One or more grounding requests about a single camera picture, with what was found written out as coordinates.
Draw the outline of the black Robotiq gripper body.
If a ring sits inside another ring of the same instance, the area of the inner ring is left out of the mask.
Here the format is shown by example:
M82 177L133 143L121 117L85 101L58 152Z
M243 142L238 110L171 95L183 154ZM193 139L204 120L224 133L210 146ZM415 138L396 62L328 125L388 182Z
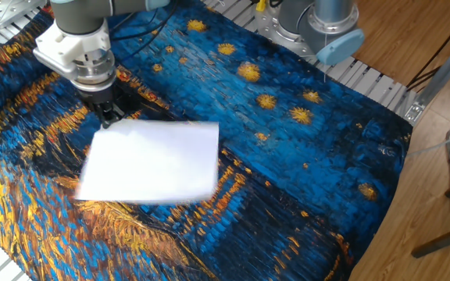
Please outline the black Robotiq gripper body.
M103 90L86 91L79 89L78 91L83 101L94 105L110 103L114 98L112 87Z

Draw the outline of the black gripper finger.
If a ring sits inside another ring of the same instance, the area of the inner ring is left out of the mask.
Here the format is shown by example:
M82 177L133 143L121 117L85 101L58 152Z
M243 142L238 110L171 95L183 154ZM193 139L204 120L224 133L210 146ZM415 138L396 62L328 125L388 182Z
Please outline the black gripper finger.
M124 117L124 111L115 101L108 101L102 104L102 124L112 125Z
M95 116L98 118L101 128L105 129L105 117L104 117L104 111L102 107L98 104L92 105L92 112L95 114Z

